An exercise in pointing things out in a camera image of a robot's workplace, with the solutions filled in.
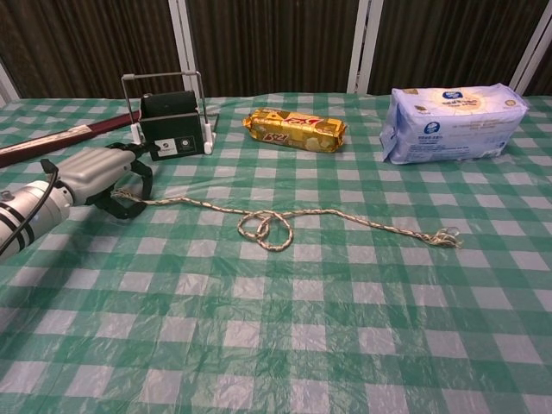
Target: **rope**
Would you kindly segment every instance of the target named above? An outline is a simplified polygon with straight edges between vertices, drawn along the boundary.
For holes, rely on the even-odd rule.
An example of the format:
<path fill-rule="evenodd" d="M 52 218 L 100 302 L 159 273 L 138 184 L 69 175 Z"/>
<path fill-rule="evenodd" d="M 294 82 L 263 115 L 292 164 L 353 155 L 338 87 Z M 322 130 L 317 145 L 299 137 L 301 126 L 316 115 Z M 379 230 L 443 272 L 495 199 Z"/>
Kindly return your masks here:
<path fill-rule="evenodd" d="M 284 211 L 276 212 L 272 210 L 240 210 L 240 209 L 229 209 L 226 207 L 219 207 L 217 205 L 208 203 L 206 201 L 195 200 L 193 198 L 180 196 L 174 198 L 165 198 L 161 200 L 142 200 L 136 195 L 132 194 L 129 191 L 124 189 L 114 190 L 111 195 L 115 198 L 126 198 L 128 200 L 135 201 L 137 203 L 144 203 L 147 205 L 169 205 L 169 204 L 192 204 L 197 207 L 204 207 L 206 209 L 211 209 L 221 213 L 228 214 L 239 214 L 243 217 L 237 224 L 238 233 L 250 240 L 251 242 L 257 242 L 262 248 L 268 250 L 269 252 L 282 252 L 289 248 L 293 242 L 293 227 L 290 225 L 288 219 L 297 216 L 322 216 L 322 215 L 334 215 L 341 217 L 345 220 L 349 220 L 354 223 L 362 224 L 364 226 L 372 227 L 374 229 L 380 229 L 384 231 L 389 231 L 398 235 L 407 235 L 409 237 L 414 237 L 415 239 L 421 240 L 424 243 L 430 244 L 432 246 L 438 246 L 441 248 L 460 248 L 461 241 L 457 238 L 460 234 L 460 231 L 457 228 L 444 228 L 437 231 L 434 235 L 428 235 L 418 231 L 408 230 L 408 229 L 398 229 L 393 226 L 387 226 L 385 224 L 380 224 L 372 222 L 370 220 L 365 220 L 358 216 L 351 216 L 350 214 L 344 213 L 340 210 L 334 209 L 303 209 L 303 210 L 293 210 L 293 211 Z M 244 229 L 244 226 L 250 220 L 257 219 L 260 220 L 260 224 L 257 227 L 257 230 L 253 233 Z M 270 233 L 270 224 L 272 221 L 279 221 L 287 229 L 287 239 L 279 245 L 272 244 L 267 241 L 268 234 Z"/>

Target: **silver metal part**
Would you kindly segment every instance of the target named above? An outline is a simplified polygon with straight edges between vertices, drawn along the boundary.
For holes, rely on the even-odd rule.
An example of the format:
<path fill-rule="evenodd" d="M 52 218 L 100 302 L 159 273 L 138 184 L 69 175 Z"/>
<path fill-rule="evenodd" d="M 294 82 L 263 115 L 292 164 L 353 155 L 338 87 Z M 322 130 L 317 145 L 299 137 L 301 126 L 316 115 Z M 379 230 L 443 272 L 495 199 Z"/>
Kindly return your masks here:
<path fill-rule="evenodd" d="M 144 73 L 142 75 L 135 75 L 133 73 L 126 73 L 121 76 L 121 84 L 122 84 L 122 91 L 124 92 L 124 97 L 127 100 L 127 107 L 129 108 L 129 116 L 130 116 L 130 122 L 135 123 L 138 120 L 135 120 L 132 117 L 132 107 L 130 106 L 130 99 L 129 94 L 127 93 L 127 87 L 125 85 L 125 81 L 127 80 L 136 80 L 136 79 L 144 79 L 144 78 L 158 78 L 161 76 L 195 76 L 198 78 L 198 84 L 199 84 L 199 97 L 201 98 L 201 104 L 204 108 L 204 120 L 205 123 L 209 123 L 209 119 L 207 118 L 207 109 L 205 106 L 205 93 L 204 93 L 204 82 L 201 79 L 201 73 L 198 71 L 183 71 L 183 72 L 164 72 L 164 73 Z"/>
<path fill-rule="evenodd" d="M 74 205 L 115 184 L 130 170 L 136 158 L 132 151 L 116 148 L 86 148 L 58 164 L 60 181 L 72 193 Z"/>
<path fill-rule="evenodd" d="M 28 216 L 47 187 L 47 182 L 35 181 L 12 193 L 12 200 L 0 204 L 0 245 Z M 44 205 L 30 221 L 30 231 L 27 228 L 23 230 L 19 240 L 15 239 L 0 256 L 0 263 L 65 221 L 69 217 L 71 205 L 72 196 L 65 187 L 53 188 Z"/>

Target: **yellow snack package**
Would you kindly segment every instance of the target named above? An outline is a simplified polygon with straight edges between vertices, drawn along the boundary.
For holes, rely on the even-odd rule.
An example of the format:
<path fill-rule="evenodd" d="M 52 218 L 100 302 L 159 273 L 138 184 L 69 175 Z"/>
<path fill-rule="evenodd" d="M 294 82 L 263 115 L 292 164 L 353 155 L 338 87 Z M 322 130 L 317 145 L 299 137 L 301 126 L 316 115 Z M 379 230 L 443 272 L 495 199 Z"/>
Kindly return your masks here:
<path fill-rule="evenodd" d="M 243 126 L 257 141 L 319 153 L 334 153 L 343 144 L 347 128 L 339 119 L 269 108 L 257 109 L 243 120 Z"/>

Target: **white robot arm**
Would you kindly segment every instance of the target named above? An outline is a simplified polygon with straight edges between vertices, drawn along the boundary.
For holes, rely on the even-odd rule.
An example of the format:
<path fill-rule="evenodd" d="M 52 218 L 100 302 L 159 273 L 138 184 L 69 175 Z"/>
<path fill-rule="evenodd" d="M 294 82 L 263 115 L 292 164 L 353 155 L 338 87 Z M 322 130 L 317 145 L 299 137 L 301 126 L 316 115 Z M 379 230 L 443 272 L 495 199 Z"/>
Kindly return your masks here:
<path fill-rule="evenodd" d="M 57 166 L 41 161 L 49 182 L 35 181 L 13 193 L 0 193 L 0 263 L 65 221 L 74 205 L 95 204 L 122 219 L 138 216 L 144 203 L 123 207 L 110 194 L 123 175 L 133 172 L 142 177 L 142 196 L 148 199 L 153 174 L 138 158 L 155 149 L 117 143 L 84 149 Z"/>

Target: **dark curtain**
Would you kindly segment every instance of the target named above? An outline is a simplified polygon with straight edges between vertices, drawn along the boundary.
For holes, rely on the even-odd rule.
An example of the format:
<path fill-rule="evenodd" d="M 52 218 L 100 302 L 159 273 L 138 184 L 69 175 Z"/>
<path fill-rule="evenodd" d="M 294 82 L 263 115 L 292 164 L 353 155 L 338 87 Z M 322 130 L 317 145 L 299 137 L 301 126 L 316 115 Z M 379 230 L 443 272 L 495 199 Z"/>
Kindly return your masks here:
<path fill-rule="evenodd" d="M 524 95 L 552 95 L 552 43 L 549 44 Z"/>
<path fill-rule="evenodd" d="M 347 90 L 358 0 L 188 0 L 208 96 Z"/>
<path fill-rule="evenodd" d="M 127 72 L 179 71 L 167 0 L 0 0 L 0 54 L 22 97 L 123 97 Z M 129 84 L 177 91 L 182 79 Z"/>
<path fill-rule="evenodd" d="M 385 0 L 368 93 L 508 85 L 548 0 Z"/>

